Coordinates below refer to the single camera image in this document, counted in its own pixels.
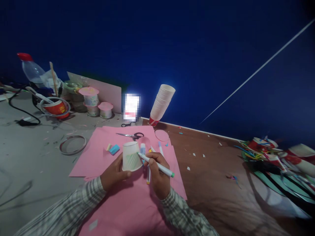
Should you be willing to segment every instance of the water bottle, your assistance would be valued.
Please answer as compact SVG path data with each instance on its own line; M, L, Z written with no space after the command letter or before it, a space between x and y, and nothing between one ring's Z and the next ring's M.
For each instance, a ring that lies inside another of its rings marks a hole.
M22 69L29 81L33 82L38 88L45 87L40 79L40 76L45 74L45 71L33 61L30 54L18 53L17 55L22 61Z

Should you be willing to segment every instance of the green marker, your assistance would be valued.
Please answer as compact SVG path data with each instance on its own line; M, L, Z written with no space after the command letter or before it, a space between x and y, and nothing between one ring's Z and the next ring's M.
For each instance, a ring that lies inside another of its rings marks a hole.
M138 155L139 155L143 160L145 160L146 162L149 163L149 159L150 159L149 157L147 157L147 156L144 155L144 154L141 154L140 152L138 152ZM169 170L168 168L162 166L160 163L157 163L157 166L158 166L158 169L159 169L160 171L162 171L164 174L166 174L166 175L169 176L169 177L174 178L174 175L175 175L175 174L174 174L171 170Z

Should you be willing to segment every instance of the wooden table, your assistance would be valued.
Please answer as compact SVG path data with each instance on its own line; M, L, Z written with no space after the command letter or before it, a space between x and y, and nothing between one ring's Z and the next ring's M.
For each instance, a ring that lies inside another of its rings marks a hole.
M301 224L303 220L296 219L308 217L249 171L241 151L234 147L237 141L163 123L154 129L170 136L188 205L202 212L220 235L311 233ZM241 188L226 175L236 176Z

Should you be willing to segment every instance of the red bottle cap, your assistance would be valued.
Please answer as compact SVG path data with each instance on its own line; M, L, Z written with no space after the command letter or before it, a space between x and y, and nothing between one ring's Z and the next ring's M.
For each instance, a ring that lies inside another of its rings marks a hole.
M30 56L30 54L27 54L27 53L18 53L17 56L22 61L33 61L33 58Z

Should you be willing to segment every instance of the pink paper circle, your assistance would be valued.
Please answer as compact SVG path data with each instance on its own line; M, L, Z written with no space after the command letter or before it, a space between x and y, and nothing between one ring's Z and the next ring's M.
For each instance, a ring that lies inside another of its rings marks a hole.
M99 90L92 87L84 87L79 90L79 93L81 93L84 96L94 96L99 93Z
M109 102L102 102L98 108L100 108L101 110L111 110L114 106L109 103Z
M155 131L155 136L163 142L169 139L168 133L161 129Z

